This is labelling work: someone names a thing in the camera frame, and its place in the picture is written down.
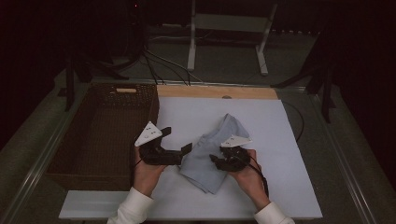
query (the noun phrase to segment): metal stand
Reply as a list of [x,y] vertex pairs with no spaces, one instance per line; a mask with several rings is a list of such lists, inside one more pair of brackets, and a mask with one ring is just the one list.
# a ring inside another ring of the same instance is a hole
[[264,17],[243,17],[214,14],[200,14],[195,12],[195,0],[192,0],[191,7],[191,42],[187,69],[193,71],[195,67],[195,29],[242,31],[262,33],[262,42],[256,46],[257,59],[263,76],[268,75],[267,64],[263,50],[271,31],[271,25],[276,13],[277,4],[273,4],[268,18]]
[[331,91],[332,91],[332,72],[335,67],[333,61],[325,64],[317,64],[312,66],[310,69],[298,74],[297,76],[291,77],[281,83],[271,85],[272,88],[285,88],[290,84],[304,78],[312,76],[308,85],[306,85],[307,94],[318,94],[320,88],[323,86],[323,99],[321,112],[323,118],[330,123],[329,109],[333,107]]

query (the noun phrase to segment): white sleeve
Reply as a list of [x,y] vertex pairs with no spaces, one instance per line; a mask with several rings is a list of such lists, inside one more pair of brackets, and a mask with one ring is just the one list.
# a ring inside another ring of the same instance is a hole
[[147,211],[154,203],[148,196],[131,188],[125,201],[120,204],[117,215],[108,219],[107,224],[142,223],[147,218]]
[[254,215],[259,224],[292,224],[293,219],[286,217],[275,203],[265,206]]

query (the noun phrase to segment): cable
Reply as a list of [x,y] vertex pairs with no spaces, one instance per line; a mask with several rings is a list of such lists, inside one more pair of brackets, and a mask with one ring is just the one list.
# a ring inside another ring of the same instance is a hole
[[151,72],[152,77],[154,78],[155,84],[158,85],[157,78],[159,78],[163,82],[163,85],[166,85],[165,81],[163,81],[163,78],[158,76],[158,74],[155,72],[154,68],[151,65],[151,62],[149,61],[149,57],[145,53],[143,53],[143,56],[145,57],[146,61],[148,62],[148,68],[149,68],[149,71]]
[[176,65],[177,67],[182,68],[183,70],[185,70],[185,71],[187,72],[187,74],[189,74],[189,76],[191,76],[191,77],[195,78],[196,80],[198,80],[198,81],[204,83],[200,78],[198,78],[198,77],[196,77],[195,75],[193,75],[187,68],[183,67],[182,65],[180,65],[180,64],[178,64],[178,63],[171,62],[171,61],[169,61],[169,60],[167,60],[167,59],[165,59],[165,58],[163,58],[163,57],[160,57],[160,56],[158,56],[158,55],[152,53],[151,51],[149,51],[149,50],[147,50],[147,49],[145,50],[145,52],[147,52],[148,54],[151,54],[152,56],[154,56],[154,57],[156,57],[156,58],[158,58],[158,59],[161,59],[161,60],[163,60],[163,61],[165,61],[165,62],[167,62],[167,63],[171,63],[171,64],[173,64],[173,65]]
[[244,86],[247,84],[247,82],[248,82],[251,78],[253,78],[254,76],[256,76],[256,74],[253,74],[253,75],[251,75],[250,77],[248,77],[247,79],[245,79],[245,81],[242,82],[241,87],[244,87]]
[[155,63],[158,63],[158,64],[160,64],[160,65],[162,65],[162,66],[164,66],[164,67],[166,67],[166,68],[168,68],[169,70],[171,70],[173,73],[175,73],[178,77],[180,77],[180,79],[184,82],[184,84],[186,85],[186,86],[189,86],[189,84],[187,84],[186,83],[186,80],[184,80],[184,78],[177,72],[177,71],[175,71],[173,68],[171,68],[170,66],[168,66],[168,65],[166,65],[166,64],[164,64],[164,63],[160,63],[160,62],[158,62],[158,61],[155,61],[155,60],[153,60],[153,59],[150,59],[151,61],[153,61],[153,62],[155,62]]
[[134,167],[133,167],[133,168],[135,168],[136,165],[139,164],[142,160],[143,160],[143,159],[140,159],[139,161],[137,161],[137,162],[134,164]]
[[268,183],[267,183],[267,179],[265,178],[265,176],[262,174],[262,171],[257,169],[256,167],[254,167],[252,164],[245,162],[244,160],[242,160],[240,157],[233,155],[234,158],[237,158],[239,161],[241,161],[242,163],[244,163],[245,165],[248,165],[250,168],[252,168],[261,178],[262,178],[262,184],[264,185],[264,190],[265,193],[267,194],[267,196],[269,197],[269,190],[268,190]]
[[[205,39],[208,36],[210,36],[213,33],[213,30],[211,30],[210,32],[208,32],[206,35],[204,36],[199,36],[199,37],[195,37],[195,39]],[[170,36],[170,35],[158,35],[158,36],[154,36],[149,40],[156,40],[156,39],[190,39],[191,36],[189,35],[185,35],[185,36]]]
[[301,130],[300,130],[300,133],[299,133],[299,134],[297,135],[297,137],[296,137],[296,142],[298,142],[298,141],[300,140],[301,135],[303,135],[304,128],[305,128],[304,117],[303,117],[302,113],[300,112],[300,110],[299,110],[297,107],[295,107],[294,105],[291,105],[291,104],[289,104],[289,103],[287,103],[287,102],[284,102],[284,101],[282,101],[282,103],[284,103],[285,105],[290,106],[290,107],[293,108],[295,111],[297,111],[298,115],[299,115],[300,118],[301,118],[302,127],[301,127]]
[[181,26],[181,27],[179,27],[178,28],[178,30],[175,30],[175,31],[172,31],[172,32],[166,32],[166,34],[164,34],[164,32],[158,32],[158,33],[156,33],[156,32],[154,32],[154,31],[150,31],[150,33],[152,34],[152,35],[177,35],[177,34],[180,34],[180,33],[182,33],[182,32],[189,32],[190,31],[190,28],[191,28],[191,25],[190,24],[188,24],[188,25],[186,25],[186,26]]
[[256,162],[257,167],[259,167],[259,170],[261,171],[262,168],[260,167],[259,163],[258,163],[252,156],[249,156],[249,157],[250,157],[251,159],[253,159],[254,162]]
[[225,40],[222,37],[218,37],[216,35],[213,35],[213,36],[215,39],[204,39],[203,38],[202,41],[206,42],[207,45],[210,45],[212,43],[223,44],[223,45],[232,45],[232,44],[241,45],[241,44],[244,44],[242,41],[244,41],[246,39],[249,40],[249,37],[253,36],[253,34],[243,33],[242,35],[240,35],[238,37],[235,37],[233,39],[228,39],[228,40]]
[[137,59],[136,60],[129,59],[129,61],[126,62],[126,63],[110,65],[110,66],[108,66],[108,68],[111,68],[111,69],[117,70],[117,71],[123,71],[123,70],[125,70],[127,68],[130,68],[130,67],[134,66],[137,63],[137,61],[138,61]]
[[264,63],[262,66],[260,66],[260,69],[262,69],[265,65],[267,65],[267,63]]
[[134,151],[134,142],[136,140],[137,136],[134,137],[134,140],[131,141],[131,143],[129,144],[129,173],[130,173],[130,177],[129,177],[129,184],[131,186],[134,185],[134,168],[136,167],[137,163],[139,163],[140,161],[138,161],[137,163],[135,163],[134,165],[133,162],[136,161],[136,152]]

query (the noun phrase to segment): wicker basket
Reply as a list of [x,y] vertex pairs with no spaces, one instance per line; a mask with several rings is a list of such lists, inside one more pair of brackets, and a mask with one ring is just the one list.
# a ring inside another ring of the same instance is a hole
[[129,190],[133,139],[158,111],[155,85],[92,84],[46,175],[65,189]]

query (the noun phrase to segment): dark background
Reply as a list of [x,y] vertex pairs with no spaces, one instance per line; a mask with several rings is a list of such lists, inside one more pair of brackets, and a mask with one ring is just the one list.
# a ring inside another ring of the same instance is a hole
[[[201,11],[255,16],[238,1],[198,1]],[[396,187],[396,18],[392,2],[280,0],[273,32],[318,35],[303,71],[318,63],[335,63],[338,85],[375,156]],[[138,3],[149,25],[187,25],[190,1],[130,1]],[[138,11],[125,1],[50,0],[0,3],[0,148],[52,90],[53,78],[65,67],[64,37],[93,58],[111,62],[123,55],[127,27],[138,22]]]

